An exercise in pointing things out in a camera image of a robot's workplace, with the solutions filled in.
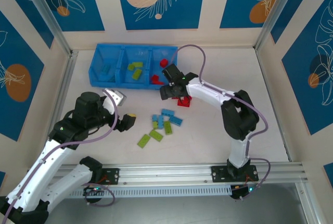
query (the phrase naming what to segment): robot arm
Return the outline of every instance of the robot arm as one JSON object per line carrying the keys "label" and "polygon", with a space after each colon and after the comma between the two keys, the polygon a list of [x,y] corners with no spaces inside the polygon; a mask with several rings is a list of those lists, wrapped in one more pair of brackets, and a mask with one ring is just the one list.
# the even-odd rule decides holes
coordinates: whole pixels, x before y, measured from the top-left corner
{"label": "robot arm", "polygon": [[200,82],[196,74],[184,75],[174,64],[166,67],[162,73],[169,81],[169,85],[162,86],[160,89],[162,100],[170,97],[192,96],[221,109],[224,128],[232,138],[228,162],[234,167],[230,173],[235,176],[237,170],[241,170],[243,166],[249,164],[247,136],[255,130],[259,116],[226,94],[253,105],[249,95],[242,90],[235,93],[220,89],[205,81]]}
{"label": "robot arm", "polygon": [[[126,99],[118,91],[106,91],[112,96],[116,106],[122,105]],[[111,99],[106,96],[100,97],[92,92],[81,94],[76,100],[75,109],[68,112],[63,120],[54,125],[40,156],[20,184],[7,197],[0,197],[0,212],[6,214],[9,205],[17,199],[9,215],[14,223],[44,223],[48,214],[70,192],[85,183],[100,180],[102,169],[101,163],[91,157],[86,157],[67,176],[48,186],[59,167],[68,156],[75,152],[78,145],[59,148],[43,162],[42,159],[45,155],[59,144],[83,141],[89,136],[91,130],[99,129],[104,125],[112,126],[114,121],[117,121],[116,129],[120,132],[128,130],[134,125],[135,119],[130,115],[124,115],[122,120],[115,119],[114,106]],[[22,185],[40,163],[43,165],[28,182],[20,197],[17,198]]]}

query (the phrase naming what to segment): white table surface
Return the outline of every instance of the white table surface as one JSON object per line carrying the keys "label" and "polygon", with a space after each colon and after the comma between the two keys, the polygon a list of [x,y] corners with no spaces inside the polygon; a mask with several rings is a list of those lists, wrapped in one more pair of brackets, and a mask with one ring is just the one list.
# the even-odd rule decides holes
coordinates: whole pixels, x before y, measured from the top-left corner
{"label": "white table surface", "polygon": [[[250,157],[267,158],[270,161],[288,161],[283,140],[278,129],[273,108],[261,75],[260,67],[252,48],[204,48],[207,64],[203,79],[230,91],[247,91],[255,107],[267,118],[269,130],[253,138]],[[102,95],[101,88],[91,87],[88,77],[94,50],[79,51],[62,116],[74,109],[75,100],[82,92],[92,91]],[[199,73],[202,64],[201,52],[186,48],[178,54],[178,68],[184,73]],[[221,109],[194,98],[191,107],[177,106],[177,100],[160,99],[159,91],[119,89],[127,96],[119,107],[121,118],[133,113],[137,119],[133,128],[119,133],[115,131],[101,141],[80,145],[65,164],[77,164],[83,157],[91,156],[103,164],[193,164],[226,162],[230,152],[230,137],[224,130]],[[164,135],[161,142],[150,139],[144,149],[137,142],[152,130],[151,115],[161,109],[176,111],[183,119],[181,127],[173,125],[173,134]],[[263,129],[263,121],[257,130]],[[101,128],[90,138],[105,133]]]}

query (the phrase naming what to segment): blue plastic tray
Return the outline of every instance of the blue plastic tray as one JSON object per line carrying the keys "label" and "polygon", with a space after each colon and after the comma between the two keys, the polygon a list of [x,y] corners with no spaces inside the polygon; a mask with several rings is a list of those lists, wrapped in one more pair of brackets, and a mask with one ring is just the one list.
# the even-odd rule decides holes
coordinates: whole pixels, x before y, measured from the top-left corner
{"label": "blue plastic tray", "polygon": [[[156,74],[159,81],[168,84],[160,66],[162,59],[170,64],[171,57],[177,50],[174,46],[97,44],[92,64],[89,68],[90,84],[103,88],[127,88],[159,90],[162,85],[152,84],[151,77]],[[127,69],[128,65],[142,61],[140,78],[132,79],[134,71]],[[173,61],[177,65],[177,55]]]}

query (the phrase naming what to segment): white floor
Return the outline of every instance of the white floor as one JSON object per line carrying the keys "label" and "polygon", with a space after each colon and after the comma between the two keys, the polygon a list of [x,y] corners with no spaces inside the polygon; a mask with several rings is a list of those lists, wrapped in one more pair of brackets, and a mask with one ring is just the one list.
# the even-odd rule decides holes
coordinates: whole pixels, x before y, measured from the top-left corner
{"label": "white floor", "polygon": [[[204,48],[207,64],[203,79],[230,91],[247,91],[255,107],[267,118],[269,130],[253,138],[251,157],[267,158],[270,161],[288,161],[280,136],[272,105],[264,84],[257,57],[252,48],[226,49]],[[101,88],[89,83],[88,69],[94,51],[79,51],[62,116],[74,108],[75,100],[82,92],[93,91],[102,95]],[[178,68],[183,73],[199,73],[202,64],[201,52],[194,48],[183,49],[178,54]],[[119,113],[137,115],[135,126],[123,133],[115,131],[105,139],[80,145],[66,164],[77,164],[81,158],[91,156],[103,164],[183,164],[226,162],[230,151],[230,138],[226,134],[219,108],[194,98],[190,108],[178,107],[177,101],[162,101],[159,91],[119,89],[127,96]],[[181,127],[172,126],[173,134],[164,135],[159,143],[150,139],[144,149],[137,142],[152,130],[151,115],[160,114],[162,108],[176,111],[182,118]],[[260,121],[257,130],[263,128]],[[92,138],[107,131],[103,127]]]}

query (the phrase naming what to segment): green lego brick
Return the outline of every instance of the green lego brick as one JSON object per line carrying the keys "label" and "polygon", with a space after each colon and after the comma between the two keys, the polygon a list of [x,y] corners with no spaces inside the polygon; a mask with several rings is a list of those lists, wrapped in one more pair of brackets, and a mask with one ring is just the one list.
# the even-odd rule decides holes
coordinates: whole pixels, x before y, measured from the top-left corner
{"label": "green lego brick", "polygon": [[153,137],[156,141],[161,141],[163,136],[159,133],[159,132],[156,132],[155,130],[151,130],[151,132],[149,133],[149,135],[151,137]]}
{"label": "green lego brick", "polygon": [[146,144],[148,143],[148,141],[150,140],[150,136],[145,134],[141,140],[137,143],[137,145],[140,147],[140,148],[144,148],[146,146]]}
{"label": "green lego brick", "polygon": [[135,69],[135,66],[133,64],[129,64],[129,66],[127,67],[127,69],[129,71],[133,71]]}
{"label": "green lego brick", "polygon": [[132,62],[132,65],[134,65],[135,68],[142,68],[144,63],[142,61],[134,61]]}
{"label": "green lego brick", "polygon": [[152,128],[153,129],[158,129],[158,123],[156,121],[152,122]]}
{"label": "green lego brick", "polygon": [[169,121],[164,122],[165,134],[172,134],[171,124]]}
{"label": "green lego brick", "polygon": [[142,73],[142,70],[140,70],[140,69],[135,70],[133,75],[132,75],[132,78],[134,80],[139,80],[139,78],[141,76],[141,73]]}

